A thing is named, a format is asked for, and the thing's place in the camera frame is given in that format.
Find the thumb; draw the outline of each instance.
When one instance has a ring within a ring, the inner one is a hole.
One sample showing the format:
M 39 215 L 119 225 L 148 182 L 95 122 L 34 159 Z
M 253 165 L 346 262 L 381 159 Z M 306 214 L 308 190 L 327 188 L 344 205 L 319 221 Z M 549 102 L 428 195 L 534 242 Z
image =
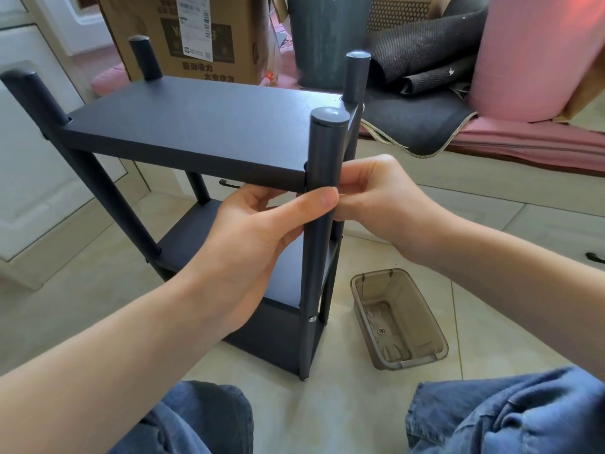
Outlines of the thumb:
M 333 186 L 314 189 L 275 209 L 262 212 L 271 228 L 282 238 L 294 228 L 325 215 L 338 204 Z
M 336 221 L 354 220 L 359 221 L 359 213 L 364 204 L 367 202 L 366 194 L 343 194 L 340 196 L 340 201 L 334 219 Z

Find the blue denim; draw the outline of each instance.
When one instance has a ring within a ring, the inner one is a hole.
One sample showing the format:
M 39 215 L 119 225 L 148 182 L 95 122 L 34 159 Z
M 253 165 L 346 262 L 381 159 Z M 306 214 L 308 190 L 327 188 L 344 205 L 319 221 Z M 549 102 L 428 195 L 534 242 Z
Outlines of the blue denim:
M 406 431 L 409 454 L 602 454 L 605 385 L 576 367 L 425 382 Z
M 182 381 L 110 454 L 251 454 L 252 407 L 233 386 Z

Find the shelf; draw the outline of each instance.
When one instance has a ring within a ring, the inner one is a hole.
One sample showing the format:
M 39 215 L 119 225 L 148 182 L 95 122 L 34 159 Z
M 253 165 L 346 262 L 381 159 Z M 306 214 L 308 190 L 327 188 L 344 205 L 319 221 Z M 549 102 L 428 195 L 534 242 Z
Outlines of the shelf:
M 214 177 L 304 191 L 311 110 L 339 94 L 164 76 L 83 106 L 69 147 Z
M 206 205 L 196 203 L 159 241 L 162 254 L 157 264 L 170 271 L 180 271 L 206 240 L 221 201 L 212 199 Z M 337 251 L 337 242 L 330 240 L 324 268 L 324 282 Z M 295 307 L 300 305 L 303 275 L 303 236 L 292 242 L 277 260 L 268 283 L 265 298 Z

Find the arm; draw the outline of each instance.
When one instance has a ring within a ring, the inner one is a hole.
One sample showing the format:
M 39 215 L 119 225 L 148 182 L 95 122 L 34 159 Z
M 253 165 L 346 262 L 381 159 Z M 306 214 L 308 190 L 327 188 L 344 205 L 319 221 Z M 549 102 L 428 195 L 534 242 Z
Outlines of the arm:
M 338 219 L 360 221 L 605 380 L 605 273 L 457 217 L 390 156 L 347 163 L 341 181 Z
M 252 315 L 283 249 L 338 201 L 321 188 L 245 186 L 173 279 L 0 378 L 0 451 L 107 452 L 218 341 Z

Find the translucent brown bin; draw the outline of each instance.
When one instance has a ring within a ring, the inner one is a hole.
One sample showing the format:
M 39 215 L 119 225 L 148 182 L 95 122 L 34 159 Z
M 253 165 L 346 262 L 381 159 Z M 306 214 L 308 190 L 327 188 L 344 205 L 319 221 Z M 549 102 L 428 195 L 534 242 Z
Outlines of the translucent brown bin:
M 441 328 L 412 277 L 403 269 L 356 275 L 351 279 L 351 291 L 375 368 L 396 371 L 448 355 Z

